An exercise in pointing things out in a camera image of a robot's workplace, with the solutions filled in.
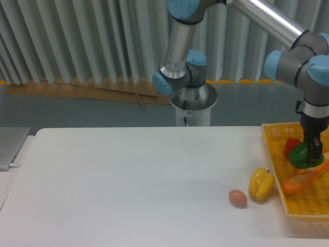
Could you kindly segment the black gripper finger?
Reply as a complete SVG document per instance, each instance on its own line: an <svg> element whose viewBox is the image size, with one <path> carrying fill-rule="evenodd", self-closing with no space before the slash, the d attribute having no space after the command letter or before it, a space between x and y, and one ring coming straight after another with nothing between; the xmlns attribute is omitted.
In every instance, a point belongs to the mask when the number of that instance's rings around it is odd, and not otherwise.
<svg viewBox="0 0 329 247"><path fill-rule="evenodd" d="M305 132L305 141L308 148L308 159L309 164L315 164L320 160L322 155L323 144L321 142L320 133Z"/></svg>

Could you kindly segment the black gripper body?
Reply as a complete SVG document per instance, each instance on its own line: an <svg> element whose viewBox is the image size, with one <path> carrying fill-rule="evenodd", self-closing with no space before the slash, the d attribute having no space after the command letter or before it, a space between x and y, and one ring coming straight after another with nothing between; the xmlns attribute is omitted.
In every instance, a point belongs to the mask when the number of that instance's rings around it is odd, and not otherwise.
<svg viewBox="0 0 329 247"><path fill-rule="evenodd" d="M312 105L297 101L295 112L300 115L302 129L311 134L320 134L328 128L328 105Z"/></svg>

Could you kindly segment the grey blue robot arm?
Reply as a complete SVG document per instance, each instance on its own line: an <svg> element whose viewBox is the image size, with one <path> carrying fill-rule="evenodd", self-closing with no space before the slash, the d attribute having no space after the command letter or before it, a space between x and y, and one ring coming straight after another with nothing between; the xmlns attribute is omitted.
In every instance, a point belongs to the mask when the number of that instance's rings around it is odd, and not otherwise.
<svg viewBox="0 0 329 247"><path fill-rule="evenodd" d="M158 91L176 108L178 126L208 126L217 102L216 89L206 82L207 57L191 49L196 25L216 1L167 1L174 25L164 61L152 76ZM263 1L223 1L258 24L289 48L272 51L264 62L265 75L304 92L295 111L300 116L305 160L289 154L300 169L318 166L323 158L321 133L328 128L328 34L303 29L275 6Z"/></svg>

